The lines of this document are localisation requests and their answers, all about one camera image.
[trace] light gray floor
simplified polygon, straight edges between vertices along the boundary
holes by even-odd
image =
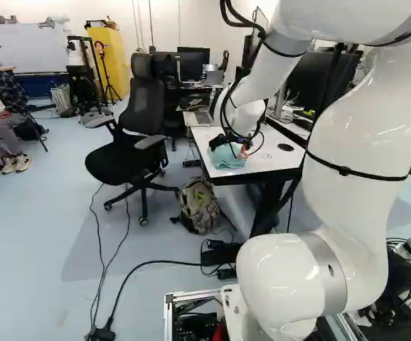
[[[48,117],[49,113],[36,116]],[[0,175],[0,340],[82,340],[89,328],[89,308],[100,266],[96,225],[88,210],[100,183],[84,167],[85,156],[111,141],[106,128],[89,130],[76,118],[40,121],[50,129],[49,153],[24,143],[34,163],[22,174]],[[170,153],[164,179],[181,185],[196,169],[181,167],[188,147]],[[103,187],[94,208],[101,221],[107,257],[126,228],[124,203],[105,212],[102,203],[122,188]],[[124,274],[155,258],[199,261],[202,237],[189,234],[168,218],[177,214],[171,193],[149,194],[150,223],[140,227],[140,198],[130,199],[128,241],[116,258],[102,293],[102,325],[112,308]],[[307,209],[296,199],[292,229],[303,228]],[[284,211],[280,214],[282,223]],[[402,186],[389,221],[390,233],[411,236],[411,177]],[[214,238],[229,240],[227,232]],[[122,296],[113,329],[118,340],[162,340],[163,297],[172,291],[222,286],[215,277],[184,266],[155,265],[138,271]]]

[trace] gray pants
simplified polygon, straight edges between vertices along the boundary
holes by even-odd
[[[10,117],[0,119],[0,137],[8,147],[6,151],[0,146],[0,158],[5,154],[17,155],[22,153],[21,145],[13,128],[21,123],[24,123],[27,117],[22,114],[12,114]]]

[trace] backpack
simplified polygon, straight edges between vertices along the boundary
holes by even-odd
[[[201,177],[192,178],[182,188],[178,197],[181,214],[171,218],[175,224],[180,222],[189,232],[206,234],[216,225],[220,209],[209,184]]]
[[[38,131],[40,136],[48,132],[46,129],[44,129],[43,126],[41,126],[37,122],[31,121],[31,119],[27,119],[24,123],[19,124],[14,128],[14,133],[21,140],[33,141],[37,138],[34,129]]]

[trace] white sneaker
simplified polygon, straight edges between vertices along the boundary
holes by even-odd
[[[5,166],[1,169],[2,174],[10,174],[16,170],[16,158],[4,158]]]
[[[28,157],[27,154],[22,154],[16,157],[16,172],[24,172],[28,167],[31,166],[33,160]]]

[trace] person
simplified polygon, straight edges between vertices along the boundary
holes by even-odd
[[[27,120],[27,92],[9,72],[0,71],[0,137],[8,150],[0,146],[0,158],[4,162],[1,172],[23,172],[32,159],[22,151],[13,128]]]

